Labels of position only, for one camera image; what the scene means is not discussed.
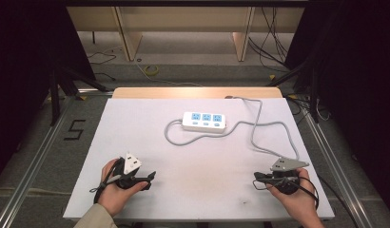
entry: white power strip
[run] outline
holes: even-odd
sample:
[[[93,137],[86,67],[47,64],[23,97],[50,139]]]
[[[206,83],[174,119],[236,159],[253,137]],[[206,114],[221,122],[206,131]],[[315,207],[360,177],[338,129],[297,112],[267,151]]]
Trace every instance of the white power strip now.
[[[223,133],[225,128],[225,115],[201,112],[184,113],[184,130],[205,133]]]
[[[142,163],[133,155],[127,153],[125,158],[124,174],[129,174],[133,170],[139,168]]]

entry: metal frame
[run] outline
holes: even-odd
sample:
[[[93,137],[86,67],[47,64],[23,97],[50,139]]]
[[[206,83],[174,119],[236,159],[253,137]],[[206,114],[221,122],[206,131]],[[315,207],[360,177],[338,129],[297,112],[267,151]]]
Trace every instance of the metal frame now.
[[[356,223],[361,228],[365,227],[374,227],[370,221],[367,213],[359,200],[358,195],[353,189],[349,179],[346,177],[340,163],[338,162],[337,157],[334,154],[331,146],[328,143],[328,140],[325,138],[325,135],[318,123],[315,123],[310,114],[307,114],[307,111],[304,109],[303,114],[306,115],[307,123],[310,126],[310,129],[317,140],[317,143],[321,149],[323,156],[331,170],[331,173],[334,175],[337,185],[341,189],[341,193],[344,197],[346,204],[348,205],[353,217],[356,220]]]
[[[27,195],[27,192],[29,191],[29,188],[34,182],[35,177],[37,176],[38,171],[40,170],[40,167],[44,162],[45,157],[47,156],[54,140],[56,139],[59,129],[61,128],[65,117],[68,114],[68,109],[70,108],[73,101],[73,97],[67,97],[65,99],[58,121],[55,123],[54,126],[50,127],[49,132],[47,133],[46,137],[41,143],[40,148],[37,151],[37,154],[29,165],[26,174],[20,180],[20,183],[18,184],[6,206],[2,210],[2,213],[0,215],[0,228],[11,226],[13,220],[17,215],[18,210],[21,207],[21,204],[24,201],[24,198]]]

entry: white tabletop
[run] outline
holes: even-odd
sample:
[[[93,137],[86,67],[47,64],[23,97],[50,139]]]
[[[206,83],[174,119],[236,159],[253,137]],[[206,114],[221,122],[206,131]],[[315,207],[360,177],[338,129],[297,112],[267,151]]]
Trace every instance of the white tabletop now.
[[[319,217],[334,217],[308,157],[300,132],[285,99],[261,99],[260,123],[282,121],[288,126],[300,160],[320,194]],[[268,191],[254,188],[254,172],[271,173],[278,159],[251,145],[252,126],[241,124],[229,136],[200,139],[186,146],[170,144],[166,125],[183,118],[185,111],[224,114],[230,129],[237,121],[254,122],[258,103],[239,99],[110,99],[88,151],[80,177],[64,214],[77,220],[92,205],[89,189],[100,182],[101,169],[110,160],[135,155],[142,167],[136,177],[156,171],[148,191],[134,195],[117,219],[140,221],[252,221],[289,219],[285,209]],[[170,128],[177,143],[201,133]],[[281,125],[258,127],[255,142],[286,157],[295,158]]]

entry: hand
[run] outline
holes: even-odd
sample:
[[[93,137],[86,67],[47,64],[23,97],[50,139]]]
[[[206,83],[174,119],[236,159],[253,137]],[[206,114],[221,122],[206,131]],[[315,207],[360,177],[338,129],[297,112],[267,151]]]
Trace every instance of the hand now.
[[[107,173],[111,169],[112,165],[117,161],[117,159],[109,161],[106,166],[103,167],[101,181],[107,176]],[[125,204],[129,200],[131,196],[135,193],[141,191],[144,187],[147,186],[147,182],[139,182],[135,184],[133,187],[128,188],[127,190],[119,188],[115,183],[109,184],[106,189],[104,189],[100,198],[98,199],[98,203],[104,206],[108,213],[114,217],[118,213],[122,211]]]
[[[299,177],[309,179],[307,170],[298,168],[296,171],[299,173]],[[300,185],[314,194],[314,187],[308,180],[300,179]],[[287,213],[302,224],[305,228],[308,227],[323,227],[316,211],[315,200],[306,194],[302,189],[297,192],[286,195],[281,193],[276,187],[271,184],[267,184],[266,187],[271,194],[276,197],[284,206]]]

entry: black cable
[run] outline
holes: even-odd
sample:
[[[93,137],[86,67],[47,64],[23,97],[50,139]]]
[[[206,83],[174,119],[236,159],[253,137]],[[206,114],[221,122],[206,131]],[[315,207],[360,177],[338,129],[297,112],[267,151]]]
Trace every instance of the black cable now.
[[[277,34],[276,34],[276,13],[277,13],[277,9],[276,8],[273,8],[272,9],[272,23],[270,24],[269,26],[269,22],[268,22],[268,19],[266,17],[266,14],[265,14],[265,11],[263,10],[263,8],[261,8],[262,12],[263,12],[263,18],[265,19],[265,22],[269,28],[269,32],[268,32],[268,35],[269,33],[272,34],[272,37],[274,38],[275,40],[275,46],[276,46],[276,50],[278,52],[278,55],[279,57],[281,58],[282,62],[283,62],[283,57],[285,58],[285,54],[283,53],[283,51],[286,51],[287,50],[284,48],[284,46],[282,45],[281,41],[279,40],[279,38],[277,37]]]
[[[263,39],[263,44],[261,45],[261,49],[263,49],[263,46],[265,45],[266,40],[269,37],[269,32],[266,34],[265,39]]]
[[[286,100],[287,100],[287,101],[289,101],[289,102],[292,102],[292,103],[296,104],[296,105],[297,105],[297,107],[299,108],[299,110],[298,110],[296,113],[293,113],[293,112],[292,112],[292,115],[293,115],[293,116],[297,116],[297,115],[299,115],[299,114],[302,112],[302,108],[299,106],[299,103],[297,103],[297,102],[293,101],[293,99],[291,99],[291,98],[289,98],[289,97],[285,97],[285,98],[286,98]]]
[[[94,196],[94,203],[98,202],[98,199],[100,198],[100,196],[103,193],[104,189],[106,189],[107,185],[109,185],[109,183],[107,183],[107,181],[109,179],[109,176],[111,175],[112,171],[115,169],[117,164],[119,164],[120,162],[121,162],[121,160],[115,161],[115,163],[109,169],[109,171],[108,171],[106,177],[104,178],[104,180],[102,182],[100,182],[100,185],[98,187],[96,187],[96,188],[90,189],[90,191],[89,191],[90,193],[96,192],[95,196]]]
[[[275,80],[274,82],[271,82],[266,86],[278,86],[278,85],[286,82],[287,80],[293,78],[294,76],[299,75],[302,72],[302,70],[304,69],[305,65],[306,65],[306,62],[300,64],[299,66],[296,66],[295,68],[293,68],[289,72],[285,73],[280,79]]]
[[[94,74],[102,74],[102,75],[106,75],[108,78],[110,78],[112,81],[116,81],[116,78],[113,78],[111,76],[109,76],[108,74],[106,73],[94,73]]]
[[[277,60],[275,57],[273,57],[271,54],[269,54],[268,52],[266,52],[264,49],[261,49],[260,47],[257,46],[257,44],[255,44],[255,42],[249,37],[248,38],[249,41],[251,41],[251,43],[248,43],[249,46],[257,53],[260,55],[260,63],[263,65],[263,67],[265,68],[268,68],[268,69],[271,69],[271,70],[275,70],[275,71],[279,71],[279,72],[283,72],[283,73],[287,73],[288,70],[280,70],[280,69],[276,69],[276,68],[271,68],[269,66],[266,66],[264,63],[263,63],[263,60],[262,60],[262,57],[264,57],[265,59],[268,59],[268,60],[273,60],[277,63],[279,63],[280,65],[286,67],[284,65],[284,63],[282,63],[281,61]]]
[[[288,181],[288,183],[290,184],[293,184],[295,187],[301,189],[303,192],[305,192],[306,194],[308,194],[311,198],[314,199],[314,201],[316,202],[316,210],[319,208],[319,205],[320,205],[320,196],[319,196],[319,192],[317,191],[317,188],[316,186],[314,185],[314,183],[307,179],[307,178],[303,178],[303,177],[299,177],[299,179],[303,179],[303,180],[306,180],[308,182],[311,183],[311,185],[313,186],[314,188],[314,191],[315,193],[317,194],[317,196],[315,196],[313,193],[311,193],[310,191],[308,191],[307,189],[305,189],[304,187],[302,187],[301,185],[293,182],[293,181]],[[271,187],[265,187],[265,188],[258,188],[256,185],[255,185],[255,182],[268,182],[269,184],[271,184],[272,186],[271,187],[274,187],[274,186],[278,186],[280,184],[282,184],[284,181],[287,181],[287,178],[278,178],[278,179],[256,179],[254,181],[252,181],[252,184],[254,185],[255,189],[257,190],[267,190],[268,188],[271,188]]]
[[[353,224],[355,225],[355,227],[356,227],[356,228],[359,228],[359,225],[358,225],[358,223],[356,222],[355,218],[353,217],[352,212],[351,212],[350,209],[347,207],[346,203],[341,199],[340,195],[338,195],[338,193],[335,191],[335,189],[332,188],[332,186],[331,186],[323,177],[321,177],[319,174],[317,174],[317,176],[319,177],[320,181],[322,181],[322,182],[329,188],[329,190],[331,190],[332,193],[334,193],[335,197],[338,198],[338,200],[339,200],[340,203],[342,204],[343,208],[346,210],[347,214],[348,214],[349,217],[352,219]]]
[[[309,106],[301,103],[301,102],[304,102],[303,100],[298,100],[298,99],[295,99],[295,98],[291,98],[290,96],[284,96],[284,97],[285,97],[286,100],[291,101],[291,102],[297,104],[300,107],[303,107],[303,108],[305,108],[307,110],[310,109]]]
[[[113,59],[115,59],[115,58],[117,57],[116,55],[105,54],[105,53],[102,53],[102,52],[95,52],[94,54],[89,55],[89,56],[88,56],[88,59],[91,58],[91,57],[93,57],[93,56],[96,55],[96,54],[103,54],[103,55],[106,55],[106,56],[111,56],[112,58],[110,58],[110,59],[108,59],[108,60],[105,60],[104,62],[101,62],[101,63],[91,63],[91,64],[94,64],[94,65],[101,65],[101,64],[106,63],[106,62],[109,62],[109,61],[111,61],[111,60],[113,60]]]
[[[302,102],[302,103],[307,103],[307,104],[310,103],[310,102],[307,101],[307,100],[302,100],[302,99],[298,99],[298,98],[291,98],[291,99],[294,100],[294,101],[297,101],[297,102]]]

